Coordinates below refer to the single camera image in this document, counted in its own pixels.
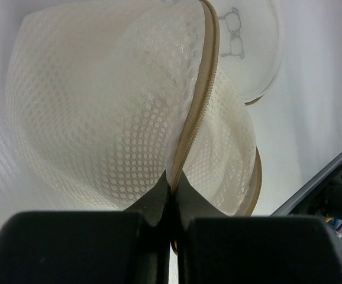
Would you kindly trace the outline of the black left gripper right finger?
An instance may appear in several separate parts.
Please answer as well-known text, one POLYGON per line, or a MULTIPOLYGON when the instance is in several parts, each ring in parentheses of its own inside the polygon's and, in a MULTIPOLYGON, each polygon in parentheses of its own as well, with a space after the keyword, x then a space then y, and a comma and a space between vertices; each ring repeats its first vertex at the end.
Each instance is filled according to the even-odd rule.
POLYGON ((180 283, 342 283, 342 251, 315 217, 228 217, 182 175, 173 194, 180 283))

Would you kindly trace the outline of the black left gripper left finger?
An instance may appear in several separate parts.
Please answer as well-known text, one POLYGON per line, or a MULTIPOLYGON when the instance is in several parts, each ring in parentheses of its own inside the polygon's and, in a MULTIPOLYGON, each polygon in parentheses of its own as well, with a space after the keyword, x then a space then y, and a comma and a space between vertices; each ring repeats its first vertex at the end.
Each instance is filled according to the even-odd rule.
POLYGON ((165 176, 123 211, 28 211, 0 230, 0 283, 167 283, 165 176))

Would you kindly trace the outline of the white mesh laundry bag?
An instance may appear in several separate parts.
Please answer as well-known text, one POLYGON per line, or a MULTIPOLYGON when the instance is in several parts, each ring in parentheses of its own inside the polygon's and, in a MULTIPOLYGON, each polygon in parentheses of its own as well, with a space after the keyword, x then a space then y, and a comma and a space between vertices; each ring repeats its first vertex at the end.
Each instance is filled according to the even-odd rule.
POLYGON ((7 111, 28 165, 52 187, 126 209, 187 178, 248 216, 262 164, 247 106, 280 65, 276 1, 88 1, 27 15, 7 111))

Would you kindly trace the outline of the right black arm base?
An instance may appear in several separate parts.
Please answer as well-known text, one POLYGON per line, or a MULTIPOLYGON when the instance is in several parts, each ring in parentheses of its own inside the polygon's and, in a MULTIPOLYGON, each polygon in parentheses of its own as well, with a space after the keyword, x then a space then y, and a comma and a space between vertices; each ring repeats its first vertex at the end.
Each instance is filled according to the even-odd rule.
POLYGON ((308 213, 342 220, 342 164, 314 189, 308 213))

